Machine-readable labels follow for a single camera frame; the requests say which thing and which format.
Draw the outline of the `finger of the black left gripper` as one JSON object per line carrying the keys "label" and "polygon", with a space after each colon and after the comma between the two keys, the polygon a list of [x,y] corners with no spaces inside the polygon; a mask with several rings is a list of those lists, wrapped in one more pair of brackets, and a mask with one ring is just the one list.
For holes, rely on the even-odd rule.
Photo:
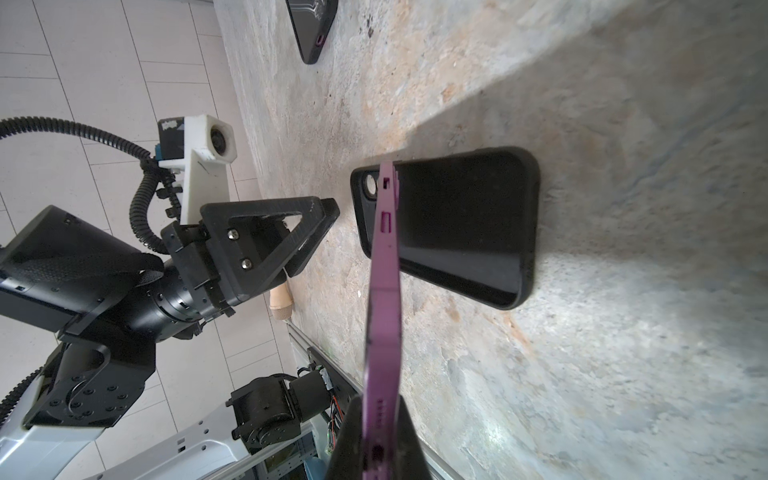
{"label": "finger of the black left gripper", "polygon": [[293,278],[299,275],[309,263],[321,242],[340,215],[340,209],[335,199],[322,199],[323,218],[319,226],[294,253],[284,267],[286,274]]}
{"label": "finger of the black left gripper", "polygon": [[233,270],[240,303],[260,295],[289,276],[284,267],[319,226],[318,197],[209,203],[202,223]]}

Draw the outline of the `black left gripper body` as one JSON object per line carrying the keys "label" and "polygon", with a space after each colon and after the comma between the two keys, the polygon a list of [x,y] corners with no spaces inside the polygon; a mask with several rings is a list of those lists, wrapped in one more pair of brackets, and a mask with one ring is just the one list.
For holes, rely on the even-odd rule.
{"label": "black left gripper body", "polygon": [[161,231],[170,255],[158,305],[172,318],[231,317],[240,300],[233,270],[204,224],[170,223]]}

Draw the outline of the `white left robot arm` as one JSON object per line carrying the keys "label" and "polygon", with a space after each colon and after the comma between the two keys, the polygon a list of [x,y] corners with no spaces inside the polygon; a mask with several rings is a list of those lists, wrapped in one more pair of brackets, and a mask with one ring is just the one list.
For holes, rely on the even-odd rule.
{"label": "white left robot arm", "polygon": [[2,315],[59,341],[2,402],[2,477],[57,477],[141,397],[160,342],[298,275],[338,215],[331,198],[209,203],[151,254],[44,209],[1,251]]}

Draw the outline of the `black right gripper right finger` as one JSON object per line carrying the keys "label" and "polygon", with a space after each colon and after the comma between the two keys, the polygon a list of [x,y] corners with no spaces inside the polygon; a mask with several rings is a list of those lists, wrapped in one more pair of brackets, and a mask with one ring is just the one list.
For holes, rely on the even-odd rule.
{"label": "black right gripper right finger", "polygon": [[432,479],[420,439],[402,396],[399,397],[397,419],[397,479]]}

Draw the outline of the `black phone case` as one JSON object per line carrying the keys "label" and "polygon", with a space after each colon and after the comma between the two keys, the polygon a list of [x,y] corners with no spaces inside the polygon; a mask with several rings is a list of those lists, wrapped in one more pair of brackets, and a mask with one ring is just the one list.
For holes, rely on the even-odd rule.
{"label": "black phone case", "polygon": [[540,168],[519,147],[357,168],[350,187],[371,291],[405,273],[499,310],[533,289]]}

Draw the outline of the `wooden roller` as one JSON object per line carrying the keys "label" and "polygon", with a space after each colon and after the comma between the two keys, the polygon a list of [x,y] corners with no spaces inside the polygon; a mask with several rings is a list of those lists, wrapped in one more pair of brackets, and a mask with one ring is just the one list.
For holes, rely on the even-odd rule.
{"label": "wooden roller", "polygon": [[292,317],[294,301],[287,281],[269,291],[269,309],[276,320],[287,321]]}

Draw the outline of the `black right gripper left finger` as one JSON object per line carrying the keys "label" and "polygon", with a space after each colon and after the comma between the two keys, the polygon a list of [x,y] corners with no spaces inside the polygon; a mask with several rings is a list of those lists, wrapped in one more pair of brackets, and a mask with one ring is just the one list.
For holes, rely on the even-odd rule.
{"label": "black right gripper left finger", "polygon": [[362,479],[362,415],[362,397],[354,397],[348,405],[340,437],[328,464],[325,480]]}

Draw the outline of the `purple-edged phone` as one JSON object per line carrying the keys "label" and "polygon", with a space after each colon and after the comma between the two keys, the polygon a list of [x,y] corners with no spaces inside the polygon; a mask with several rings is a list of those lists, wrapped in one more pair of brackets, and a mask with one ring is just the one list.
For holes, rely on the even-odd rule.
{"label": "purple-edged phone", "polygon": [[295,40],[304,64],[315,64],[336,16],[337,0],[287,0]]}
{"label": "purple-edged phone", "polygon": [[389,479],[397,443],[402,317],[397,235],[398,180],[380,165],[371,242],[371,277],[362,414],[364,479]]}

